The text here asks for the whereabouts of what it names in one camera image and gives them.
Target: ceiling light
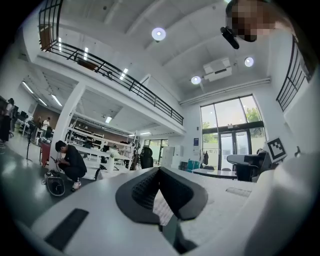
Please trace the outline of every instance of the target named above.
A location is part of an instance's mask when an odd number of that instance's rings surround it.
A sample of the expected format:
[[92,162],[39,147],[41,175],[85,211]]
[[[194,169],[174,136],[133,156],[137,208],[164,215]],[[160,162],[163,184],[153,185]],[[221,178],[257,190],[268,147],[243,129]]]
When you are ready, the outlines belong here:
[[106,118],[105,122],[106,122],[107,124],[109,124],[111,120],[112,120],[112,117],[111,117],[111,116],[108,116],[108,117]]
[[60,107],[62,107],[62,105],[61,105],[60,101],[57,99],[57,97],[56,97],[55,95],[53,95],[53,94],[51,94],[51,96],[52,96],[52,98],[55,100],[55,102],[56,102]]
[[30,93],[34,94],[34,92],[29,88],[25,81],[22,81],[22,83],[29,90]]
[[191,83],[193,83],[194,85],[198,85],[201,83],[201,78],[199,76],[194,76],[191,78]]
[[59,52],[61,52],[62,48],[61,48],[61,37],[58,38],[59,41]]
[[39,101],[41,101],[43,103],[43,105],[47,106],[47,104],[44,103],[44,101],[42,99],[39,98]]
[[85,53],[84,53],[83,59],[86,61],[87,57],[88,57],[87,52],[89,51],[88,47],[84,48],[84,51],[85,51]]
[[120,76],[120,80],[123,80],[123,79],[125,78],[126,73],[127,73],[128,71],[129,71],[129,70],[128,70],[127,68],[125,68],[125,69],[123,70],[123,73],[122,73],[121,76]]
[[152,30],[151,35],[154,40],[162,41],[166,38],[166,31],[161,27],[156,27],[154,30]]
[[251,57],[248,57],[248,58],[245,59],[244,64],[245,64],[247,67],[251,67],[251,66],[254,64],[254,59],[251,58]]

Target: black pants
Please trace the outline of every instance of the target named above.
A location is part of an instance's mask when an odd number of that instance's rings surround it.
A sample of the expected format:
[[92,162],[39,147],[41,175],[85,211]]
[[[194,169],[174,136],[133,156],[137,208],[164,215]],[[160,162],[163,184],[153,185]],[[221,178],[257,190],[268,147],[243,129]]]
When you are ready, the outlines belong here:
[[81,168],[68,166],[64,163],[59,163],[59,168],[63,170],[65,175],[67,175],[74,182],[77,182],[78,178],[82,178],[86,174],[86,172]]

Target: black rubber pad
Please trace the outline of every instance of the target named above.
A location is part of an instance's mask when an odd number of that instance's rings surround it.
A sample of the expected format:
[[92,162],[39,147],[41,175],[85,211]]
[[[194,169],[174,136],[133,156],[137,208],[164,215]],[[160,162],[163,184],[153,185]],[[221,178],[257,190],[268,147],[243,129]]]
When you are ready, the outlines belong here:
[[74,209],[45,239],[54,248],[62,251],[72,236],[76,233],[81,223],[85,220],[88,211]]

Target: white ceiling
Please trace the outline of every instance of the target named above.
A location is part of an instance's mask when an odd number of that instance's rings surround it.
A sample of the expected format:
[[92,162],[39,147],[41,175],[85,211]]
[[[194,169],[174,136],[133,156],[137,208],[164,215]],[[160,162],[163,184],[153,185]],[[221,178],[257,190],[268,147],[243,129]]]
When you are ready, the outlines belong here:
[[[34,92],[32,96],[39,104],[43,105],[38,100],[38,98],[41,98],[47,104],[48,109],[60,113],[78,82],[48,69],[39,69],[32,65],[28,65],[27,68],[29,75],[24,78],[24,81]],[[57,97],[62,106],[56,103],[51,96],[52,94]],[[111,97],[89,87],[77,104],[76,112],[102,123],[105,123],[107,117],[112,117],[113,119],[109,123],[112,126],[111,132],[117,131],[119,133],[123,131],[127,133],[125,131],[129,131],[134,133],[138,130],[139,132],[151,132],[152,135],[172,132],[163,125],[155,123],[148,116],[127,106],[125,107]]]
[[[203,65],[220,58],[229,57],[231,77],[258,74],[264,78],[267,75],[265,52],[269,48],[261,45],[264,46],[268,38],[254,43],[239,41],[240,49],[234,50],[222,37],[220,28],[225,25],[226,5],[224,0],[65,0],[61,17],[73,15],[95,20],[130,36],[132,43],[143,47],[171,76],[183,96],[199,88],[191,84],[190,79],[205,74]],[[159,43],[151,36],[156,27],[166,30],[166,38]],[[60,28],[59,35],[67,44],[82,49],[88,47],[89,52],[120,69],[128,68],[129,74],[138,81],[146,75],[141,63],[94,38],[65,28]],[[244,65],[248,56],[255,60],[251,68]],[[219,82],[202,80],[206,92],[214,90]]]

